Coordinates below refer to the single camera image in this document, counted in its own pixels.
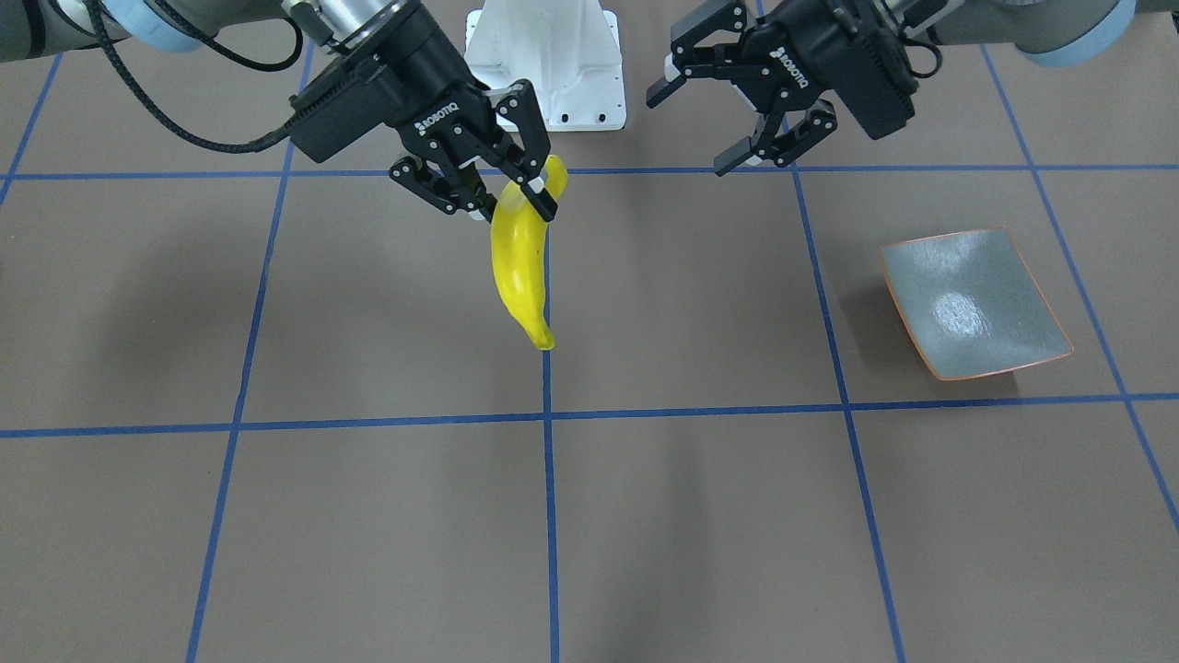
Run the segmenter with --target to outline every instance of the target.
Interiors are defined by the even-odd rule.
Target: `copper-edged plate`
[[[881,248],[889,293],[938,380],[1007,373],[1073,354],[1073,343],[1006,228]]]

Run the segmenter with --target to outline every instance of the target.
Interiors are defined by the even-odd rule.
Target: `yellow banana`
[[[549,155],[545,169],[545,189],[553,199],[560,198],[569,178],[565,163]],[[492,275],[503,306],[540,350],[551,350],[555,343],[545,321],[547,231],[548,224],[525,198],[520,185],[509,182],[492,215]]]

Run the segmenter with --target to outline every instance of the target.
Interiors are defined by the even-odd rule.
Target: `robotic arm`
[[[1135,9],[1179,11],[1179,0],[785,0],[758,18],[743,0],[709,0],[672,26],[647,106],[690,79],[730,81],[760,118],[713,170],[762,160],[782,168],[838,126],[824,91],[839,94],[870,138],[883,138],[914,116],[917,79],[941,67],[940,45],[1013,42],[1039,64],[1071,65],[1109,46]],[[718,32],[737,40],[700,46]],[[934,53],[933,71],[913,70],[910,46]],[[779,132],[790,111],[805,116]]]
[[[291,98],[290,119],[246,144],[187,133],[153,110],[126,67],[116,64],[113,41],[129,35],[185,51],[211,41],[209,35],[225,26],[284,17],[336,58]],[[541,178],[549,142],[532,84],[489,90],[421,0],[0,0],[0,61],[101,47],[152,114],[197,145],[261,151],[289,136],[321,163],[384,124],[408,151],[389,177],[442,212],[492,219],[496,199],[474,165],[483,159],[521,185],[541,218],[556,214]],[[516,125],[522,145],[496,116]]]

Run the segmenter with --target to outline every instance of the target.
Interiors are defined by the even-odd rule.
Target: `white plastic mount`
[[[465,59],[493,90],[531,80],[548,131],[613,131],[626,124],[619,44],[598,0],[487,0],[467,17]]]

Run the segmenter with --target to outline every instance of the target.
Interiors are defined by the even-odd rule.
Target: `black cable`
[[[209,46],[213,51],[229,58],[233,63],[242,65],[243,67],[249,67],[253,71],[261,71],[261,72],[279,72],[290,68],[291,65],[298,61],[299,55],[303,54],[303,31],[299,29],[298,25],[296,25],[295,21],[292,21],[289,18],[283,20],[285,20],[288,25],[295,28],[295,48],[291,51],[291,54],[288,55],[288,58],[281,63],[259,63],[256,60],[251,60],[244,55],[239,55],[233,51],[230,51],[229,48],[218,44],[212,37],[205,34],[199,27],[192,25],[192,21],[184,18],[184,14],[177,12],[176,7],[172,7],[172,5],[167,2],[167,0],[154,0],[154,4],[157,7],[159,7],[162,12],[167,14],[167,18],[172,19],[172,22],[174,22],[180,27],[180,32],[184,32],[189,37],[200,41],[205,46]]]
[[[904,44],[905,46],[916,46],[917,48],[924,48],[926,51],[929,51],[930,53],[934,54],[934,68],[931,71],[920,72],[915,71],[913,67],[909,67],[909,73],[913,74],[913,78],[921,78],[921,79],[931,78],[935,73],[942,71],[941,48],[938,48],[933,44],[926,44],[924,41],[917,41],[916,39],[910,39],[905,37],[903,33],[900,34],[898,38],[901,39],[901,44]]]
[[[172,118],[167,117],[164,111],[159,110],[159,106],[151,100],[151,97],[144,92],[144,88],[139,86],[136,78],[131,76],[130,71],[127,71],[127,66],[123,64],[123,58],[120,58],[119,53],[114,50],[114,42],[111,41],[111,35],[106,32],[106,25],[103,22],[103,14],[99,11],[99,0],[81,1],[86,6],[86,13],[90,15],[90,22],[94,26],[94,35],[98,37],[98,45],[103,48],[103,53],[106,54],[106,59],[111,61],[111,66],[114,67],[114,72],[119,74],[119,78],[121,78],[123,83],[127,85],[127,88],[130,88],[131,93],[136,96],[136,99],[139,99],[139,103],[147,109],[147,112],[172,133],[198,147],[204,147],[205,150],[212,150],[215,152],[225,152],[229,155],[261,152],[269,147],[274,147],[284,138],[290,136],[290,129],[295,124],[297,117],[291,117],[278,129],[265,136],[255,138],[249,143],[216,143],[187,132],[184,127],[172,122]]]

